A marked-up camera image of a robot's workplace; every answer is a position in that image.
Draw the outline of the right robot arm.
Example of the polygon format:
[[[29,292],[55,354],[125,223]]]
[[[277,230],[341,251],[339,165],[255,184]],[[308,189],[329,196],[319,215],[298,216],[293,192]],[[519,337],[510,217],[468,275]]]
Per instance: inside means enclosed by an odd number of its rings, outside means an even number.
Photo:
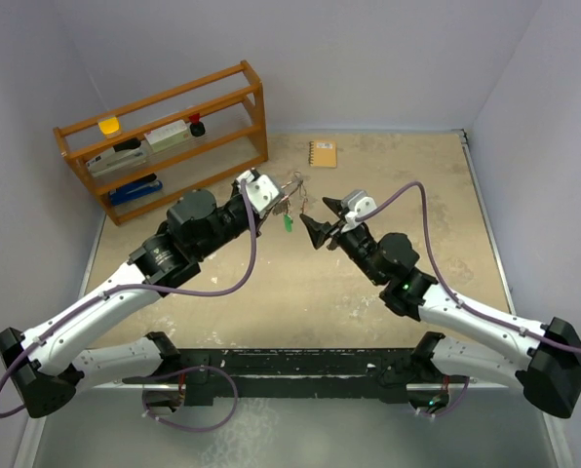
[[[581,339],[574,326],[558,317],[543,323],[512,316],[449,289],[438,276],[417,267],[420,255],[406,234],[372,236],[359,220],[376,208],[364,192],[324,202],[338,214],[337,223],[307,214],[300,218],[315,249],[342,249],[381,287],[379,297],[394,314],[470,338],[463,343],[427,333],[411,360],[419,379],[475,377],[522,391],[529,403],[551,416],[572,416],[581,395]]]

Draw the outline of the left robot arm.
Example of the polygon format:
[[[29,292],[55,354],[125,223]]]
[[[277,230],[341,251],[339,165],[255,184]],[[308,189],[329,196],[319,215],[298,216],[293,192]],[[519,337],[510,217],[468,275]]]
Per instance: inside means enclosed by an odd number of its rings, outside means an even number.
[[[94,290],[43,323],[0,332],[0,418],[26,411],[47,416],[78,393],[111,380],[152,376],[175,378],[179,354],[160,332],[126,345],[91,348],[91,343],[130,315],[184,288],[211,254],[258,229],[282,199],[281,186],[268,175],[238,176],[228,201],[219,205],[206,189],[185,192],[172,205],[157,232],[130,254]]]

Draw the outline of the large silver keyring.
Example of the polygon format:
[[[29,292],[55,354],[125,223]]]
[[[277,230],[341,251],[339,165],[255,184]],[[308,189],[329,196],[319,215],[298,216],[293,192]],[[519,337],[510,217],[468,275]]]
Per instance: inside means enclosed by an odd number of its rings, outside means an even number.
[[[308,205],[308,192],[304,175],[295,171],[290,181],[282,185],[282,189],[283,197],[273,208],[272,214],[290,215],[294,205],[301,214],[304,214]]]

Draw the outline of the green plastic key tag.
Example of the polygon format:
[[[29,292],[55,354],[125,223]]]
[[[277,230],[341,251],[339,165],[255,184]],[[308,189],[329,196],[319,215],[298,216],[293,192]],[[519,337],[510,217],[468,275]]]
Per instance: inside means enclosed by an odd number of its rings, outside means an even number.
[[[285,214],[284,215],[284,225],[285,225],[285,229],[288,233],[292,232],[292,226],[293,226],[293,219],[289,214]]]

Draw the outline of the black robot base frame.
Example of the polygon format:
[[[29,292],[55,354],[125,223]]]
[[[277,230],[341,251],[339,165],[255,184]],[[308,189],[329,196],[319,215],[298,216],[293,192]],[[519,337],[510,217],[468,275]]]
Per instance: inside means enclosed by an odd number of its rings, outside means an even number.
[[[209,406],[217,398],[369,399],[406,404],[417,389],[462,384],[445,377],[413,348],[178,348],[150,377],[127,384],[178,383],[184,378],[187,406]]]

